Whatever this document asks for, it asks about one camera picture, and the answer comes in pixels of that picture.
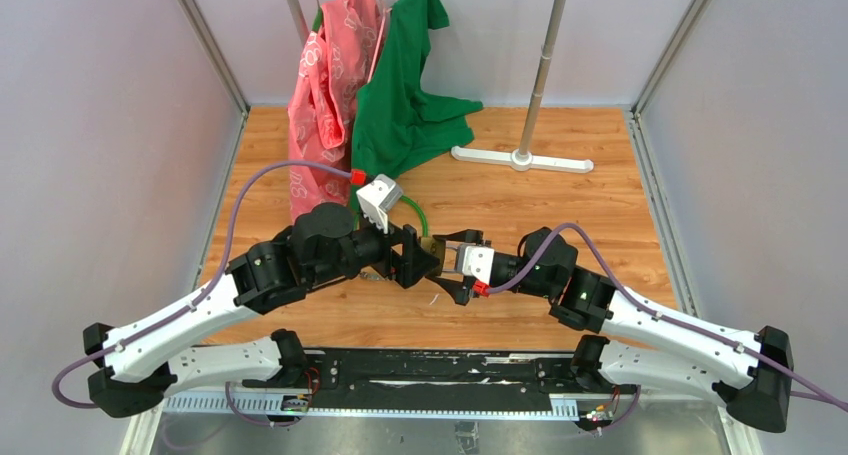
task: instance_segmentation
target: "white wall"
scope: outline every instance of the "white wall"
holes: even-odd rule
[[[285,0],[197,1],[248,101],[288,103],[302,45]],[[690,1],[567,0],[543,103],[635,101]],[[432,32],[425,89],[526,105],[553,0],[442,2],[452,25]],[[311,25],[315,0],[301,4]]]
[[[712,0],[644,115],[707,318],[792,340],[848,398],[848,4]],[[848,414],[790,403],[765,453],[844,453]]]
[[[117,452],[50,382],[189,289],[239,123],[176,0],[0,0],[0,452]]]

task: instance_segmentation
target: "robotic arm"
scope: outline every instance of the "robotic arm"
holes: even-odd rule
[[[584,336],[571,369],[587,389],[636,384],[670,390],[726,406],[731,416],[755,428],[786,429],[791,380],[743,349],[766,354],[792,369],[784,332],[766,327],[755,334],[721,327],[654,304],[628,289],[653,308],[650,315],[608,278],[577,266],[577,249],[562,237],[556,235],[546,243],[548,228],[524,237],[517,255],[496,252],[477,230],[420,238],[411,226],[401,228],[388,221],[386,214],[401,194],[394,181],[379,176],[357,192],[363,212],[360,228],[354,228],[347,208],[319,205],[272,240],[232,259],[200,303],[193,302],[206,286],[129,325],[88,327],[83,333],[87,354],[114,347],[94,360],[99,370],[88,379],[91,400],[113,417],[126,417],[201,385],[250,380],[292,386],[308,364],[294,332],[278,330],[240,345],[194,345],[222,328],[303,300],[372,267],[404,288],[427,278],[460,305],[488,296],[490,285],[544,297],[551,304],[550,314],[569,328],[625,337],[658,349]],[[445,268],[448,250],[456,257],[453,266]],[[516,281],[539,251],[526,276]],[[448,274],[456,278],[443,277]],[[183,316],[123,346],[123,340],[185,307]],[[664,323],[661,318],[666,315],[721,333],[739,346],[733,350]]]

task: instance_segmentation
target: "pink patterned garment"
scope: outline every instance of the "pink patterned garment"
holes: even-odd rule
[[[371,68],[380,9],[376,0],[333,0],[321,8],[324,26],[309,34],[288,107],[289,158],[349,170],[356,92]],[[292,222],[322,202],[347,204],[348,180],[306,167],[289,174]]]

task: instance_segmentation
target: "green shirt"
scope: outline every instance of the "green shirt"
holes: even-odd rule
[[[395,178],[471,142],[474,136],[465,115],[483,104],[421,90],[421,72],[430,53],[428,29],[450,24],[440,0],[398,0],[389,16],[374,76],[356,95],[351,163],[369,175]],[[355,194],[351,202],[356,207]]]

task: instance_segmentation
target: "wooden floor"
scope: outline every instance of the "wooden floor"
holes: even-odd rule
[[[521,109],[486,109],[470,116],[476,137],[471,147],[511,151],[524,115]],[[284,108],[250,112],[204,280],[220,262],[238,190],[260,168],[287,158],[287,127]],[[588,231],[624,283],[659,303],[675,306],[621,112],[542,110],[532,151],[591,158],[595,170],[586,175],[521,173],[459,162],[445,154],[398,181],[424,209],[431,233],[481,229],[500,251],[513,252],[522,235],[541,226],[575,221]],[[403,204],[392,210],[391,217],[398,225],[419,225],[414,212]],[[231,258],[289,224],[288,174],[278,170],[254,185],[242,204]],[[578,263],[599,270],[579,238],[568,232],[565,236],[580,249]],[[526,295],[501,294],[461,307],[426,280],[402,290],[390,282],[357,279],[231,327],[209,341],[244,342],[286,328],[297,331],[305,346],[574,348],[582,334],[557,324],[547,312],[545,300]]]

